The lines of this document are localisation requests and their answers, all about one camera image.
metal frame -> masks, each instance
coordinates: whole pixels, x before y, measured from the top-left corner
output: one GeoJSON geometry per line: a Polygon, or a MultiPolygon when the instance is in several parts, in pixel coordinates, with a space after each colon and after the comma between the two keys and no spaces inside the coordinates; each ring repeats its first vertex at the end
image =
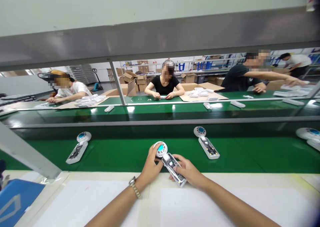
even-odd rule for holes
{"type": "Polygon", "coordinates": [[[62,171],[1,122],[0,149],[48,179],[55,179],[62,171]]]}

man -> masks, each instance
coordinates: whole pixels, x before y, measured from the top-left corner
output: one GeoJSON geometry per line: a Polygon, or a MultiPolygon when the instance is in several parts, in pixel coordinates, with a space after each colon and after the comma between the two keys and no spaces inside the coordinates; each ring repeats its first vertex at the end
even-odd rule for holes
{"type": "Polygon", "coordinates": [[[302,76],[307,67],[312,63],[311,59],[305,55],[290,55],[290,53],[282,54],[279,59],[286,62],[283,68],[287,68],[289,65],[293,65],[289,70],[291,76],[298,78],[302,76]]]}
{"type": "Polygon", "coordinates": [[[259,71],[258,68],[263,64],[266,57],[266,53],[247,53],[244,63],[235,65],[229,70],[221,84],[224,89],[220,92],[247,91],[249,86],[254,86],[254,92],[264,93],[266,92],[266,85],[261,79],[284,80],[290,86],[305,85],[303,81],[292,76],[271,71],[259,71]]]}

white wall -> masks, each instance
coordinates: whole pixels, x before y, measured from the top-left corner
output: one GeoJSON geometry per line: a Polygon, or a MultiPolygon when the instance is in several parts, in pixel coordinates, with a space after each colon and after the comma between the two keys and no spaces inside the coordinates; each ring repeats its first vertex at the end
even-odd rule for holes
{"type": "Polygon", "coordinates": [[[53,89],[37,75],[0,78],[0,93],[5,93],[9,96],[38,94],[47,91],[53,91],[53,89]]]}
{"type": "Polygon", "coordinates": [[[301,6],[306,0],[0,0],[0,36],[301,6]]]}

woman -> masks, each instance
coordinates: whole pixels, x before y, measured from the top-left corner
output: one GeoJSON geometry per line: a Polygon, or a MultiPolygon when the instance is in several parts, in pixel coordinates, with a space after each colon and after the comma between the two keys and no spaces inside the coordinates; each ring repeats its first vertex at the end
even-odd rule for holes
{"type": "Polygon", "coordinates": [[[47,99],[47,102],[58,104],[63,101],[74,101],[84,96],[92,96],[85,84],[75,82],[69,74],[63,71],[52,70],[42,74],[47,77],[51,85],[59,87],[58,94],[47,99]]]}
{"type": "Polygon", "coordinates": [[[144,92],[156,99],[160,99],[160,95],[166,95],[167,100],[175,96],[182,96],[184,88],[173,75],[173,72],[174,62],[168,59],[162,64],[162,74],[153,78],[144,92]]]}

white paper sheet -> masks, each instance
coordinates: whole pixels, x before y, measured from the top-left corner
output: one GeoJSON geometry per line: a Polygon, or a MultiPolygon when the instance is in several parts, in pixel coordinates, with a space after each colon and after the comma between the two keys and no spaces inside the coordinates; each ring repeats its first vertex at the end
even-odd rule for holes
{"type": "MultiPolygon", "coordinates": [[[[282,227],[312,226],[317,210],[295,189],[242,188],[234,195],[282,227]]],[[[160,226],[234,226],[220,208],[196,189],[161,189],[160,226]]]]}
{"type": "MultiPolygon", "coordinates": [[[[83,227],[128,186],[122,181],[70,181],[34,227],[83,227]]],[[[136,201],[121,227],[137,227],[136,201]]]]}

